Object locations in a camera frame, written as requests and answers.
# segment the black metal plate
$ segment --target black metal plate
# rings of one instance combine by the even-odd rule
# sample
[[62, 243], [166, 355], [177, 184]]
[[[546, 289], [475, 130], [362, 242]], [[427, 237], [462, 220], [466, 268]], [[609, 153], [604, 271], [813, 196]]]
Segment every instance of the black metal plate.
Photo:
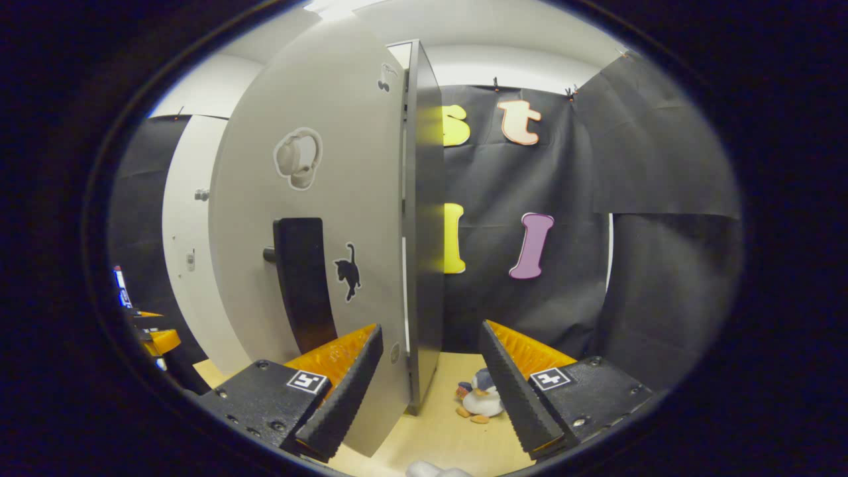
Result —
[[529, 382], [550, 415], [576, 443], [620, 423], [654, 394], [600, 356], [554, 370], [547, 373], [551, 379], [540, 379], [545, 375], [540, 372]]
[[296, 452], [293, 431], [303, 425], [330, 390], [330, 380], [306, 389], [289, 385], [304, 373], [257, 361], [198, 398], [214, 415], [255, 439]]

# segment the cat sticker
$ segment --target cat sticker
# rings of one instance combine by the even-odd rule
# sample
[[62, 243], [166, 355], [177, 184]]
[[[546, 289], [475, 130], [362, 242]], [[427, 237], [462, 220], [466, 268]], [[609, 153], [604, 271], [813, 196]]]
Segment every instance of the cat sticker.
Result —
[[353, 243], [347, 243], [350, 249], [350, 260], [339, 259], [333, 261], [336, 264], [336, 273], [338, 274], [338, 282], [348, 285], [348, 295], [344, 299], [346, 303], [356, 296], [356, 289], [362, 288], [360, 282], [360, 268], [356, 266], [356, 248]]
[[383, 63], [382, 66], [380, 67], [380, 79], [377, 80], [377, 87], [382, 89], [386, 93], [388, 93], [389, 88], [388, 88], [388, 81], [386, 79], [386, 73], [394, 76], [395, 78], [398, 77], [398, 73], [394, 70], [394, 68], [392, 68], [391, 66], [389, 66], [385, 63]]

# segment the sticker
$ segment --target sticker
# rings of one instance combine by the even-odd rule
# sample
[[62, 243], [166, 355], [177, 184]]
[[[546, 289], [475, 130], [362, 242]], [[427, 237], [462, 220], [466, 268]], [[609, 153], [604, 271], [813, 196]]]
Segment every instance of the sticker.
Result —
[[555, 387], [573, 382], [571, 378], [557, 368], [545, 369], [530, 375], [530, 379], [542, 390], [552, 390]]
[[471, 137], [471, 128], [463, 121], [468, 114], [462, 106], [442, 106], [442, 128], [445, 146], [459, 146]]
[[360, 268], [356, 265], [356, 248], [352, 242], [346, 243], [350, 249], [350, 260], [339, 259], [334, 260], [336, 264], [336, 273], [338, 274], [339, 283], [346, 283], [348, 287], [348, 295], [344, 301], [350, 303], [350, 300], [356, 296], [356, 290], [362, 288], [360, 281]]
[[463, 273], [466, 263], [460, 258], [460, 217], [465, 210], [459, 204], [444, 205], [444, 272]]
[[542, 259], [544, 240], [548, 230], [554, 226], [554, 217], [528, 212], [522, 216], [524, 243], [518, 263], [510, 269], [510, 277], [518, 280], [536, 278], [542, 274], [539, 261]]
[[386, 63], [383, 63], [382, 66], [380, 66], [380, 79], [377, 80], [377, 87], [388, 93], [389, 88], [386, 74], [394, 75], [394, 77], [397, 78], [398, 73], [394, 70], [394, 68]]
[[504, 111], [504, 120], [500, 124], [504, 136], [513, 143], [531, 146], [538, 143], [538, 134], [527, 130], [528, 120], [541, 121], [542, 113], [530, 109], [530, 103], [523, 99], [503, 101], [498, 108]]
[[297, 374], [288, 380], [287, 385], [310, 394], [318, 394], [318, 390], [324, 384], [324, 381], [326, 381], [326, 376], [307, 371], [298, 371]]
[[[315, 142], [315, 155], [307, 165], [300, 163], [298, 141], [303, 137], [311, 137]], [[324, 149], [322, 144], [321, 135], [308, 127], [299, 127], [288, 133], [276, 144], [274, 152], [271, 153], [277, 175], [287, 179], [289, 187], [294, 190], [304, 191], [312, 187], [312, 183], [315, 182], [315, 174], [318, 172], [318, 165], [321, 163], [322, 150]]]

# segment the black fabric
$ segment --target black fabric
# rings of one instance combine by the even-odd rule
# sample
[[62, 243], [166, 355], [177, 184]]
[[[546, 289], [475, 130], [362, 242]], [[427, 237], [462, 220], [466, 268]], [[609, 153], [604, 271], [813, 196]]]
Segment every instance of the black fabric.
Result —
[[675, 385], [729, 313], [741, 223], [721, 216], [616, 216], [598, 352], [654, 390]]
[[730, 162], [709, 123], [659, 69], [628, 52], [579, 88], [593, 210], [740, 217]]
[[115, 176], [109, 205], [109, 255], [123, 271], [132, 304], [163, 315], [132, 318], [133, 324], [175, 329], [181, 343], [166, 356], [168, 370], [184, 387], [203, 393], [209, 387], [193, 364], [207, 356], [176, 303], [162, 245], [165, 180], [190, 117], [148, 119], [130, 141]]
[[[444, 351], [477, 352], [480, 323], [491, 319], [571, 356], [583, 356], [605, 294], [609, 219], [592, 212], [589, 136], [565, 96], [527, 89], [442, 87], [471, 128], [465, 144], [444, 150], [445, 202], [460, 204], [461, 274], [445, 275]], [[541, 113], [527, 129], [532, 146], [501, 131], [497, 103], [524, 99]], [[516, 280], [524, 239], [522, 216], [554, 217], [539, 265], [541, 276]]]
[[[721, 329], [744, 249], [728, 157], [684, 91], [629, 53], [573, 102], [492, 87], [444, 87], [443, 98], [471, 128], [466, 144], [445, 149], [446, 202], [465, 209], [466, 271], [445, 276], [444, 349], [477, 351], [472, 339], [491, 319], [577, 359], [606, 356], [656, 390], [679, 382]], [[511, 99], [542, 114], [527, 127], [537, 144], [502, 133], [497, 103]], [[527, 212], [555, 225], [542, 275], [515, 280]]]

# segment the ceiling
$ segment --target ceiling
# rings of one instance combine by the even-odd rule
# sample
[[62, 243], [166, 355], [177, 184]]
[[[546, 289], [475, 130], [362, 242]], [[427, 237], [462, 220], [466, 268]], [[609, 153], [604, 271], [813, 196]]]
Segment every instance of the ceiling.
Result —
[[[603, 31], [540, 0], [387, 0], [354, 11], [386, 44], [413, 38], [426, 46], [525, 48], [600, 68], [624, 50]], [[310, 25], [321, 21], [295, 7], [269, 20], [222, 53], [266, 63]]]

